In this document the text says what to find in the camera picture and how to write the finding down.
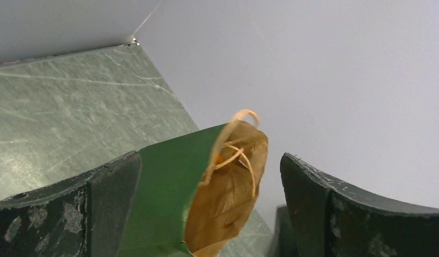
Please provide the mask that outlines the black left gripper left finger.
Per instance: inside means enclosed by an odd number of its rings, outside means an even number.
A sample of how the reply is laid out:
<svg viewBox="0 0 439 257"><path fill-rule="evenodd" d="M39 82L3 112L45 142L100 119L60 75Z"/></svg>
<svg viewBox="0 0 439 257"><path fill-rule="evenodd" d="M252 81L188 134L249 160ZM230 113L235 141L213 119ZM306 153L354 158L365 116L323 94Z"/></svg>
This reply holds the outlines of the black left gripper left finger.
<svg viewBox="0 0 439 257"><path fill-rule="evenodd" d="M0 256L117 256L142 160L126 153L0 201Z"/></svg>

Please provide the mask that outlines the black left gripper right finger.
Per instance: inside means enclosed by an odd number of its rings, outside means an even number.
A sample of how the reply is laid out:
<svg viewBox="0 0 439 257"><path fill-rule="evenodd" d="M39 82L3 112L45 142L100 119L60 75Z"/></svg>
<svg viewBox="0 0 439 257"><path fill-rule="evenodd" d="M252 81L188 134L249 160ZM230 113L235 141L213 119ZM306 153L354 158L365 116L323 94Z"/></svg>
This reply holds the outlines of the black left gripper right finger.
<svg viewBox="0 0 439 257"><path fill-rule="evenodd" d="M439 256L439 209L390 199L285 153L269 256Z"/></svg>

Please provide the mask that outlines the green brown paper bag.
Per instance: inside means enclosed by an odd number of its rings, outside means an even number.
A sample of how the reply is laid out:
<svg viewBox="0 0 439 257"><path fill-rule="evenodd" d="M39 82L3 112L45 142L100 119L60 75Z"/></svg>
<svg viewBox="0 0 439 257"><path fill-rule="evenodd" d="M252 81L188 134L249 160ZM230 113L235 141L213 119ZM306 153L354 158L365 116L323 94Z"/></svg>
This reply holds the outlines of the green brown paper bag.
<svg viewBox="0 0 439 257"><path fill-rule="evenodd" d="M142 148L118 256L217 256L255 206L269 140L258 115Z"/></svg>

